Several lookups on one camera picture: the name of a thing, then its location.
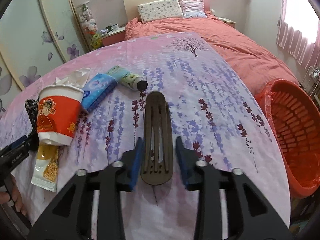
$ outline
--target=black tube cap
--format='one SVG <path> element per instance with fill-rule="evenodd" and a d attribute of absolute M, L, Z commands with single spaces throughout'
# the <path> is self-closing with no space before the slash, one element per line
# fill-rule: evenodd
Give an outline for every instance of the black tube cap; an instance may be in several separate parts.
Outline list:
<path fill-rule="evenodd" d="M 137 83 L 137 89 L 141 92 L 145 91 L 148 87 L 148 82 L 145 80 L 141 80 Z"/>

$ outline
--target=finger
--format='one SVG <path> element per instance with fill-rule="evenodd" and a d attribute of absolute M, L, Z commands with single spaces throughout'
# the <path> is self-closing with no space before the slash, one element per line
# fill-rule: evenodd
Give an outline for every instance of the finger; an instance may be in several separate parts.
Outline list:
<path fill-rule="evenodd" d="M 15 202 L 15 207 L 16 207 L 17 212 L 20 212 L 23 203 L 22 203 L 21 194 L 20 194 L 17 186 L 15 186 L 12 190 L 12 200 Z"/>
<path fill-rule="evenodd" d="M 10 195 L 6 192 L 0 192 L 0 204 L 7 203 L 10 200 Z"/>
<path fill-rule="evenodd" d="M 17 185 L 16 178 L 12 174 L 11 174 L 11 180 L 12 180 L 13 185 Z"/>
<path fill-rule="evenodd" d="M 19 192 L 17 186 L 14 186 L 14 187 L 13 187 L 11 194 L 12 194 L 12 200 L 13 200 L 14 202 L 16 202 L 17 199 L 19 198 L 19 195 L 20 195 L 20 192 Z"/>
<path fill-rule="evenodd" d="M 21 213 L 22 213 L 24 216 L 27 216 L 27 210 L 26 210 L 26 207 L 25 207 L 24 205 L 22 205 Z"/>
<path fill-rule="evenodd" d="M 18 197 L 18 199 L 17 199 L 17 201 L 15 203 L 16 211 L 20 212 L 22 206 L 23 206 L 22 197 L 21 197 L 21 195 L 19 195 L 19 197 Z"/>

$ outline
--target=pillow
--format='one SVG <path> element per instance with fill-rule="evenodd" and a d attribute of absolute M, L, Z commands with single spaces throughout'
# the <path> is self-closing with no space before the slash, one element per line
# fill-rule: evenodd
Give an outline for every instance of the pillow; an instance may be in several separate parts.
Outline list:
<path fill-rule="evenodd" d="M 182 8 L 183 16 L 185 18 L 203 17 L 207 16 L 204 13 L 204 1 L 203 0 L 179 0 Z"/>
<path fill-rule="evenodd" d="M 160 0 L 138 5 L 142 23 L 167 18 L 183 18 L 178 0 Z"/>

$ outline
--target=bedside table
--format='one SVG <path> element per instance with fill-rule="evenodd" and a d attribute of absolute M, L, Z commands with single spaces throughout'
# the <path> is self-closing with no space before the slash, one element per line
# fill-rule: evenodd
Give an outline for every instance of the bedside table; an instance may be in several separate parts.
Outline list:
<path fill-rule="evenodd" d="M 229 26 L 231 26 L 232 28 L 236 28 L 236 22 L 234 21 L 231 21 L 227 18 L 224 18 L 224 17 L 218 17 L 218 19 L 226 24 L 228 24 Z"/>
<path fill-rule="evenodd" d="M 124 41 L 125 27 L 119 28 L 119 30 L 110 32 L 108 35 L 101 37 L 103 46 L 109 46 L 121 41 Z"/>

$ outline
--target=red plastic basket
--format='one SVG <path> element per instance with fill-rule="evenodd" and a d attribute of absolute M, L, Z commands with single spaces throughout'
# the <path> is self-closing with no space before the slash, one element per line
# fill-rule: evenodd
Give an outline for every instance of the red plastic basket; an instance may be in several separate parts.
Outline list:
<path fill-rule="evenodd" d="M 277 79 L 255 96 L 278 140 L 290 195 L 305 198 L 320 185 L 320 113 L 296 84 Z"/>

